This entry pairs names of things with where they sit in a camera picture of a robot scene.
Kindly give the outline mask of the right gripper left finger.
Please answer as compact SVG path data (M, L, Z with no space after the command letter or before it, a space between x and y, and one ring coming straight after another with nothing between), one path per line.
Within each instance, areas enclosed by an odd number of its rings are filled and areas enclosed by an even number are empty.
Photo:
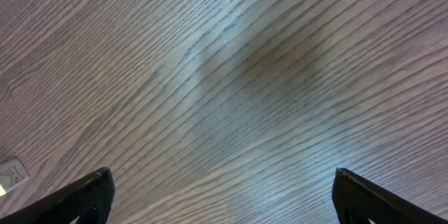
M1 219L1 224L105 224L115 196L113 175L102 167Z

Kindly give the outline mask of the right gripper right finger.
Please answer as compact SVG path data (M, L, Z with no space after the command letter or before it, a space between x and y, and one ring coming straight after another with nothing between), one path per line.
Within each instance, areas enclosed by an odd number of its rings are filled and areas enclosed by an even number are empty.
M343 224L447 224L447 220L345 168L336 169L332 201Z

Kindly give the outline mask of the yellow block right row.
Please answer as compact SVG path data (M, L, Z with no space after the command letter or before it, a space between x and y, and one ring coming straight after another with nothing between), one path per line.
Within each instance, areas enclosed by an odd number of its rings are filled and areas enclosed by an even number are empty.
M30 179L29 172L18 159L1 164L0 172L1 196Z

